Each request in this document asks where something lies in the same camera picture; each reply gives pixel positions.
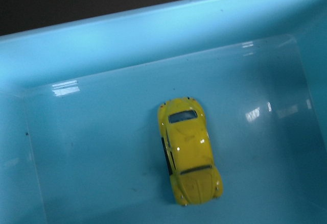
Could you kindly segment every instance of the car hood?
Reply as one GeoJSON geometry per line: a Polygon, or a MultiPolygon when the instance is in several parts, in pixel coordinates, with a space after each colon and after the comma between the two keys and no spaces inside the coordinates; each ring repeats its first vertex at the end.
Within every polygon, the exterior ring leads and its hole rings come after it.
{"type": "Polygon", "coordinates": [[[213,170],[200,170],[179,175],[179,187],[190,204],[201,204],[211,200],[214,196],[213,170]]]}

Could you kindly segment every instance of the toy car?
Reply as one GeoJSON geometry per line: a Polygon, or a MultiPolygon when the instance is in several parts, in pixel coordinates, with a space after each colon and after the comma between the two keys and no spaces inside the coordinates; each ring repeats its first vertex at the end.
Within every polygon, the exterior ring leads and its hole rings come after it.
{"type": "Polygon", "coordinates": [[[167,101],[158,109],[158,123],[176,202],[186,206],[220,197],[223,184],[200,104],[190,97],[167,101]]]}

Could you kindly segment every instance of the blue container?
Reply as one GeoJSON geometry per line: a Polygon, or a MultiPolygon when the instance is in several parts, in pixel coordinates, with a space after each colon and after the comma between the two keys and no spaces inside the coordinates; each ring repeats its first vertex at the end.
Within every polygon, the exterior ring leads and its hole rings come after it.
{"type": "Polygon", "coordinates": [[[327,0],[184,0],[0,38],[0,223],[327,223],[327,0]],[[156,111],[207,113],[174,203],[156,111]]]}

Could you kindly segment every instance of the car windshield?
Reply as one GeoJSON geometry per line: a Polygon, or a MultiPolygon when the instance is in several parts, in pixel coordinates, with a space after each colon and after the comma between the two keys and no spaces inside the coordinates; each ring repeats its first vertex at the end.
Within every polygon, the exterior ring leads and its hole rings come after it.
{"type": "Polygon", "coordinates": [[[197,118],[198,115],[194,110],[183,111],[179,113],[174,113],[169,116],[169,123],[176,123],[188,119],[197,118]]]}
{"type": "Polygon", "coordinates": [[[187,173],[198,171],[198,170],[211,169],[212,167],[213,167],[212,165],[202,165],[202,166],[194,167],[191,169],[183,170],[180,174],[183,175],[183,174],[187,174],[187,173]]]}

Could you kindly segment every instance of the yellow toy car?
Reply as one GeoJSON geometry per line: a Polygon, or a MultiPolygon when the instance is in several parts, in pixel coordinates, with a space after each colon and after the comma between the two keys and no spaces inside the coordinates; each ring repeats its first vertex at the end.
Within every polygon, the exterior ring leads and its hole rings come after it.
{"type": "Polygon", "coordinates": [[[186,206],[220,197],[223,184],[200,104],[190,97],[167,101],[158,109],[158,122],[176,202],[186,206]]]}

